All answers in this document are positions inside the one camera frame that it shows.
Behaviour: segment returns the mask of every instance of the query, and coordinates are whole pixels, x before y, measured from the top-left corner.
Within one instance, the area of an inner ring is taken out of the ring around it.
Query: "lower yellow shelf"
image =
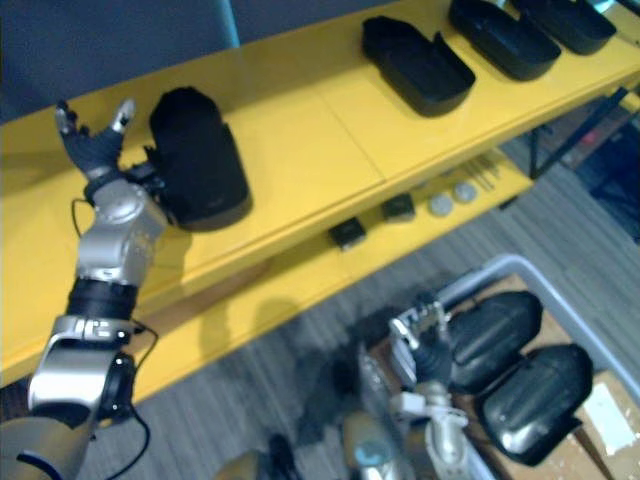
[[[413,221],[388,224],[379,208],[363,212],[358,218],[367,230],[367,239],[352,250],[341,252],[328,235],[311,238],[274,257],[257,281],[202,313],[186,320],[176,315],[168,325],[165,321],[157,348],[136,380],[135,399],[168,386],[532,185],[499,151],[483,157],[473,161],[481,173],[471,174],[463,165],[412,191],[416,205]],[[461,180],[476,187],[477,198],[470,204],[456,203],[444,218],[429,213],[427,198],[450,191]]]

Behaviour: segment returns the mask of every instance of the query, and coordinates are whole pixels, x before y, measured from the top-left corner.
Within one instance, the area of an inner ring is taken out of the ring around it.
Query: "gray wall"
[[[223,0],[3,0],[2,122],[233,44]],[[242,42],[384,0],[232,0]]]

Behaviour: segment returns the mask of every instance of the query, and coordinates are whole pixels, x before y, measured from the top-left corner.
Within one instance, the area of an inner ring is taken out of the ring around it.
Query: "yellow shelf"
[[[71,101],[106,125],[124,97],[138,119],[123,163],[143,160],[161,94],[192,85],[215,99],[236,138],[253,211],[218,232],[170,230],[140,294],[149,314],[287,251],[619,84],[637,81],[640,51],[620,38],[589,56],[564,51],[531,82],[503,76],[446,20],[448,0],[404,0],[219,52]],[[476,73],[469,97],[438,118],[416,115],[363,56],[361,22],[385,14],[426,35],[441,30]],[[2,378],[36,365],[73,282],[77,239],[69,202],[84,180],[66,157],[53,108],[2,128]],[[88,218],[83,218],[87,225]]]
[[[496,179],[483,167],[483,176],[494,185],[493,190],[483,190],[475,178],[469,178],[464,167],[457,168],[412,191],[417,213],[412,222],[387,224],[380,208],[368,210],[358,215],[367,230],[367,239],[353,249],[343,253],[327,234],[316,236],[274,257],[263,277],[203,313],[187,320],[177,318],[173,325],[165,322],[160,327],[164,334],[158,347],[136,381],[136,400],[231,352],[532,185],[502,153],[491,151],[485,156],[500,176]],[[476,200],[467,205],[456,203],[445,218],[431,215],[426,199],[433,193],[450,191],[461,180],[474,184]]]
[[[617,35],[636,47],[640,47],[640,18],[618,2],[607,9],[604,16],[618,29]]]
[[[428,181],[422,188],[412,189],[410,193],[416,208],[416,218],[411,222],[386,223],[380,208],[358,215],[367,231],[367,240],[361,248],[356,246],[344,253],[343,263],[349,274],[354,279],[359,279],[373,273],[380,266],[445,235],[533,185],[533,182],[499,150],[491,150],[482,157],[485,160],[472,160],[474,170],[471,172],[463,165],[448,172],[446,176]],[[489,168],[487,161],[491,162],[495,169]],[[494,189],[490,190],[482,179],[489,182]],[[454,201],[454,208],[446,217],[433,215],[428,209],[428,199],[440,192],[445,192],[453,198],[453,186],[461,181],[471,183],[475,187],[476,199],[468,204]]]
[[[635,92],[629,92],[620,102],[620,106],[625,108],[629,113],[640,112],[640,95]]]

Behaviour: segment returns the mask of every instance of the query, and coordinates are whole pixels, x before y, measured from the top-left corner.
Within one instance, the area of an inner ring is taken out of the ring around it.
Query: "silver robotic arm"
[[[146,191],[118,168],[135,104],[126,100],[109,127],[90,136],[65,103],[56,123],[73,163],[88,180],[95,220],[82,235],[66,312],[29,386],[29,416],[2,424],[0,477],[73,479],[98,422],[130,413],[135,365],[121,351],[133,334],[131,313],[167,225]]]
[[[426,425],[411,426],[405,440],[406,454],[418,478],[435,475],[440,480],[469,480],[469,451],[463,432],[467,416],[451,405],[447,390],[449,352],[437,351],[448,349],[443,345],[448,340],[447,318],[439,302],[429,307],[433,307],[438,319],[437,338],[432,339],[429,347],[399,318],[389,323],[392,341],[401,342],[412,356],[415,365],[412,373],[417,380],[413,392],[402,392],[391,399],[391,410],[404,422],[429,419]]]

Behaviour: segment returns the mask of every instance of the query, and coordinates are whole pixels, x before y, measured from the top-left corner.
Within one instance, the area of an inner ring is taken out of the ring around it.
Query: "white paper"
[[[604,383],[593,387],[584,408],[604,442],[607,455],[614,455],[618,450],[633,445],[635,435]]]

